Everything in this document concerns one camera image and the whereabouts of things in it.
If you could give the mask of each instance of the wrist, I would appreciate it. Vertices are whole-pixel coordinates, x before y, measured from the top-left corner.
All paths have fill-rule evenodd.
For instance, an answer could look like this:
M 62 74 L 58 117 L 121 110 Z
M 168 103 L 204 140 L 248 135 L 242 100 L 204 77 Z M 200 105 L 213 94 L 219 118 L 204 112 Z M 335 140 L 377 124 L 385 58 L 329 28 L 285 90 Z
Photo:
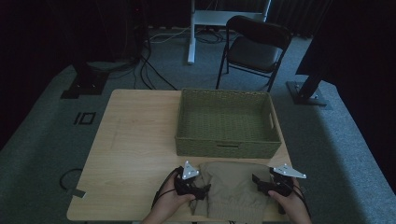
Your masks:
M 155 216 L 155 214 L 148 213 L 148 215 L 142 220 L 141 224 L 162 224 L 164 220 Z

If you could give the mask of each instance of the basket handle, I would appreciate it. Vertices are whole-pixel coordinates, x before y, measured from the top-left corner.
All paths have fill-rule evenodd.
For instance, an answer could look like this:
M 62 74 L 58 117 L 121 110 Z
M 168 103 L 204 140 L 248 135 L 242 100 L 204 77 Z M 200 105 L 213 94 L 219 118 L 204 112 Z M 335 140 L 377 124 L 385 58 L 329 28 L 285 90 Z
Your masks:
M 216 147 L 220 147 L 220 148 L 229 148 L 229 149 L 239 149 L 239 145 L 237 143 L 224 143 L 224 142 L 217 142 L 216 143 Z
M 271 129 L 274 129 L 275 128 L 275 123 L 274 123 L 275 118 L 274 118 L 274 114 L 272 112 L 270 112 L 268 119 L 270 120 Z

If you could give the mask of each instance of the dark background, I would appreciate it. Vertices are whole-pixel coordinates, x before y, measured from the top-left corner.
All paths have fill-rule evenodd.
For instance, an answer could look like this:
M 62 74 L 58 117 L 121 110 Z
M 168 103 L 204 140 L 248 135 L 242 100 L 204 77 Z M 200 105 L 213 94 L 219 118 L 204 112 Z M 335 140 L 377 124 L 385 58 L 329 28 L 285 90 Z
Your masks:
M 114 62 L 138 55 L 136 40 L 141 34 L 135 27 L 142 23 L 142 8 L 136 7 L 139 0 L 57 2 L 62 2 L 76 44 L 87 62 Z M 190 25 L 190 1 L 146 2 L 150 25 Z M 228 2 L 220 1 L 219 9 L 260 7 L 257 1 L 244 1 L 244 5 L 241 1 Z M 273 2 L 269 21 L 289 27 L 295 35 L 314 36 L 298 74 L 325 73 L 323 79 L 336 86 L 395 190 L 395 4 L 385 0 L 333 0 L 319 26 L 330 0 Z M 51 79 L 72 61 L 58 18 L 47 1 L 2 1 L 0 28 L 2 148 Z

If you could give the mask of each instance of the chair backrest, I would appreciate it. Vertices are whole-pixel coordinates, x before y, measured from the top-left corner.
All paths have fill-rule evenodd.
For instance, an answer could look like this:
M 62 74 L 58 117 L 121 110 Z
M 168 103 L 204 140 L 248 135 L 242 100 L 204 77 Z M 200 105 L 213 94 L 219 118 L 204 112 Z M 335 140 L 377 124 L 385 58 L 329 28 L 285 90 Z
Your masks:
M 227 21 L 226 28 L 227 31 L 234 30 L 254 42 L 282 50 L 286 50 L 291 41 L 291 32 L 287 28 L 245 16 L 233 16 Z

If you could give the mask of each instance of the cloth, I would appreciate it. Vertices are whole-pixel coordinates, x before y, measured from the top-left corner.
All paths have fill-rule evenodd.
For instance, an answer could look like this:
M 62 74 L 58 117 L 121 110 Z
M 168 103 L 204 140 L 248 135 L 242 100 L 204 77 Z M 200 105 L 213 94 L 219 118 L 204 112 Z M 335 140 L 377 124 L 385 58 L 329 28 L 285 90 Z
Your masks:
M 220 218 L 245 223 L 262 223 L 268 202 L 252 175 L 269 182 L 269 167 L 262 164 L 213 161 L 200 164 L 200 175 L 194 180 L 198 188 L 211 184 L 207 197 L 191 203 L 196 216 Z

